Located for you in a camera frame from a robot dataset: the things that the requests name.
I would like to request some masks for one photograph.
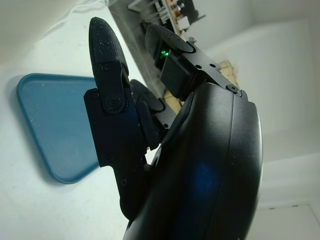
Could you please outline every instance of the green led light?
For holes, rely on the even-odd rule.
[[[163,57],[167,57],[169,55],[169,52],[166,52],[165,50],[162,50],[161,54],[162,54]]]

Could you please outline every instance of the white wall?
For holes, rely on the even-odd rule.
[[[186,32],[202,50],[232,37],[253,24],[249,0],[194,0],[199,15],[206,17],[193,23]]]
[[[29,50],[77,0],[1,0],[0,64]]]
[[[309,0],[250,0],[257,23],[292,20],[305,16]]]
[[[261,118],[264,135],[316,121],[319,104],[308,22],[256,26],[207,51],[229,60]]]
[[[263,136],[265,162],[290,159],[319,153],[320,126],[318,122],[303,124]]]
[[[320,153],[263,165],[259,208],[310,203],[320,196]]]
[[[258,210],[246,240],[318,240],[320,225],[308,205]]]

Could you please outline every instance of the teal plastic tray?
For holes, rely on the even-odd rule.
[[[94,78],[33,73],[16,90],[25,119],[53,178],[73,184],[99,164],[84,94]]]

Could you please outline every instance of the black screw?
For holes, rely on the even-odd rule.
[[[239,89],[236,88],[234,85],[229,84],[226,86],[226,89],[230,90],[231,92],[233,92],[234,94],[237,94],[239,92]]]
[[[139,166],[138,166],[138,165],[134,165],[133,168],[132,168],[132,170],[133,170],[134,172],[136,172],[138,169],[139,169]]]
[[[90,98],[91,98],[92,100],[98,100],[98,99],[99,99],[99,92],[93,91],[93,92],[90,94]]]
[[[121,184],[122,187],[126,186],[127,185],[127,179],[122,179],[120,181],[120,184]]]
[[[102,67],[102,70],[105,71],[105,72],[109,72],[111,70],[110,67],[108,67],[107,64],[104,64],[101,67]]]
[[[113,152],[108,154],[108,161],[114,163],[117,160],[117,155]]]
[[[121,99],[118,96],[109,96],[106,99],[106,106],[109,110],[117,110],[121,106]]]

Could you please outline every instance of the white table surface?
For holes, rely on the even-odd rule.
[[[107,7],[73,13],[66,24],[35,43],[19,62],[0,66],[0,239],[120,240],[127,219],[119,206],[112,168],[99,168],[65,185],[44,168],[16,98],[21,76],[29,73],[92,76],[88,29],[92,17],[115,31],[129,78],[144,83]]]

